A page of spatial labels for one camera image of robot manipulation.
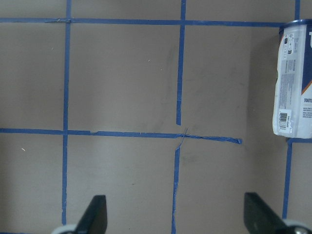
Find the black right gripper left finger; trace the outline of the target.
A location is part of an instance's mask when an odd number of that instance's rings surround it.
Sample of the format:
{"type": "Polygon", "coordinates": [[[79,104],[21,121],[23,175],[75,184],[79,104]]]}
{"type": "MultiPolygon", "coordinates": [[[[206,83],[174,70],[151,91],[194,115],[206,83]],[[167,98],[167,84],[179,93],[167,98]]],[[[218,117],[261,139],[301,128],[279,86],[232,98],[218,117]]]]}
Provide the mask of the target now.
{"type": "Polygon", "coordinates": [[[104,234],[108,226],[105,195],[96,195],[76,226],[77,234],[104,234]]]}

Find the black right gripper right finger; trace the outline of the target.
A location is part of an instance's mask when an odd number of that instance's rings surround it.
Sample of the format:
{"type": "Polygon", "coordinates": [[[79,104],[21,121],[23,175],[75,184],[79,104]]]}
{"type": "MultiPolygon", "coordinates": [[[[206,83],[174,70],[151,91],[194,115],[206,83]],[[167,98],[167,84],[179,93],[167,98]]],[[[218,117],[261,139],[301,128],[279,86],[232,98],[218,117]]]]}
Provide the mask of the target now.
{"type": "Polygon", "coordinates": [[[288,226],[255,192],[244,194],[244,225],[250,234],[287,234],[288,226]]]}

